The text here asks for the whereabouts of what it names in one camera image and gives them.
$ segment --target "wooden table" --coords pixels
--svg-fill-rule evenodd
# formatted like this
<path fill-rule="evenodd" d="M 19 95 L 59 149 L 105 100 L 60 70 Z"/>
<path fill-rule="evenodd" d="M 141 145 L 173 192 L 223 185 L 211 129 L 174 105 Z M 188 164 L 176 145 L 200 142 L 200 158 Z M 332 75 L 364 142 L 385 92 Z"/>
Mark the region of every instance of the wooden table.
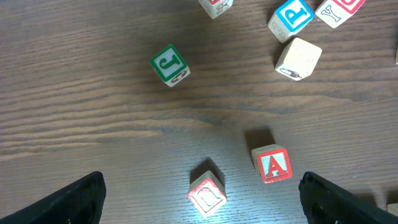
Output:
<path fill-rule="evenodd" d="M 282 2 L 235 0 L 212 21 L 194 0 L 0 1 L 0 217 L 93 170 L 102 223 L 306 223 L 307 170 L 398 202 L 398 2 L 368 1 L 334 30 L 314 19 L 298 36 L 323 54 L 301 82 L 274 71 Z M 167 44 L 192 71 L 173 88 L 149 64 Z M 294 176 L 264 185 L 249 150 L 271 141 Z M 209 220 L 186 197 L 206 159 L 229 199 Z"/>

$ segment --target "toy block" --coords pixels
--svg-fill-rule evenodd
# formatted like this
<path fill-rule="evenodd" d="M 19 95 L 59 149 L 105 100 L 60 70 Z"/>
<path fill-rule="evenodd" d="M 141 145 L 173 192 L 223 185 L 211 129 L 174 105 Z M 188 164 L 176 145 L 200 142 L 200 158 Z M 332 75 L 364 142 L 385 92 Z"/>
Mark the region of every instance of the toy block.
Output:
<path fill-rule="evenodd" d="M 190 184 L 188 198 L 205 218 L 226 203 L 225 188 L 210 170 Z"/>
<path fill-rule="evenodd" d="M 295 38 L 282 52 L 275 71 L 299 81 L 312 74 L 321 54 L 321 48 Z"/>
<path fill-rule="evenodd" d="M 212 19 L 216 19 L 219 15 L 232 7 L 234 0 L 199 0 L 201 6 Z"/>
<path fill-rule="evenodd" d="M 150 64 L 169 87 L 173 87 L 191 73 L 187 63 L 172 44 L 151 58 Z"/>
<path fill-rule="evenodd" d="M 315 11 L 321 20 L 336 28 L 347 21 L 366 0 L 325 0 Z"/>
<path fill-rule="evenodd" d="M 387 205 L 387 212 L 398 217 L 398 203 Z"/>
<path fill-rule="evenodd" d="M 304 0 L 289 0 L 275 11 L 268 22 L 268 28 L 284 43 L 299 33 L 314 17 Z"/>
<path fill-rule="evenodd" d="M 293 176 L 286 149 L 276 144 L 251 151 L 254 168 L 266 184 Z"/>

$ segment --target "blue border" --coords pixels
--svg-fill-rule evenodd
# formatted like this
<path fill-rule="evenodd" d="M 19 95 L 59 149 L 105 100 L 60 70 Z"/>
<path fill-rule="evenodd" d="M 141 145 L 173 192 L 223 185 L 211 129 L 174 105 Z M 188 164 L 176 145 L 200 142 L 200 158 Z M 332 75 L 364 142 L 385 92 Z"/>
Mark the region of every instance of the blue border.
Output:
<path fill-rule="evenodd" d="M 294 2 L 294 1 L 299 1 L 304 6 L 304 8 L 310 13 L 310 17 L 307 20 L 305 20 L 304 22 L 302 22 L 300 25 L 298 25 L 296 28 L 293 29 L 293 27 L 289 24 L 289 22 L 286 21 L 285 17 L 282 16 L 282 14 L 280 12 L 282 9 L 286 8 L 288 5 L 290 5 L 290 3 Z M 298 30 L 299 28 L 301 28 L 302 26 L 304 26 L 305 24 L 310 22 L 315 17 L 315 14 L 313 13 L 313 11 L 303 0 L 289 0 L 289 1 L 285 2 L 285 4 L 283 4 L 281 7 L 279 7 L 275 13 L 279 17 L 279 19 L 281 19 L 281 21 L 285 24 L 287 29 L 291 32 Z"/>

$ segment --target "cube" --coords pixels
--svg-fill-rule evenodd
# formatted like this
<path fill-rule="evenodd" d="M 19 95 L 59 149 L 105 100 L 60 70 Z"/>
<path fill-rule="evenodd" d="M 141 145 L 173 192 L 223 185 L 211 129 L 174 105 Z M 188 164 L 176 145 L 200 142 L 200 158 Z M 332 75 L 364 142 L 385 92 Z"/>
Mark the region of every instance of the cube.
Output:
<path fill-rule="evenodd" d="M 188 198 L 205 218 L 226 203 L 225 188 L 210 170 L 192 182 Z"/>
<path fill-rule="evenodd" d="M 398 203 L 387 205 L 387 212 L 398 217 Z"/>
<path fill-rule="evenodd" d="M 312 74 L 321 54 L 321 48 L 295 38 L 282 52 L 275 71 L 299 81 Z"/>
<path fill-rule="evenodd" d="M 336 28 L 353 16 L 365 1 L 366 0 L 325 0 L 315 11 L 315 15 L 326 22 L 330 27 Z"/>
<path fill-rule="evenodd" d="M 284 43 L 299 33 L 314 17 L 304 0 L 289 0 L 275 11 L 268 22 L 268 28 Z"/>
<path fill-rule="evenodd" d="M 217 18 L 227 9 L 232 7 L 234 0 L 199 0 L 201 6 L 212 19 Z"/>
<path fill-rule="evenodd" d="M 172 44 L 155 55 L 150 64 L 169 87 L 173 87 L 191 74 L 187 63 Z"/>
<path fill-rule="evenodd" d="M 251 151 L 254 168 L 266 184 L 293 176 L 286 149 L 276 144 Z"/>

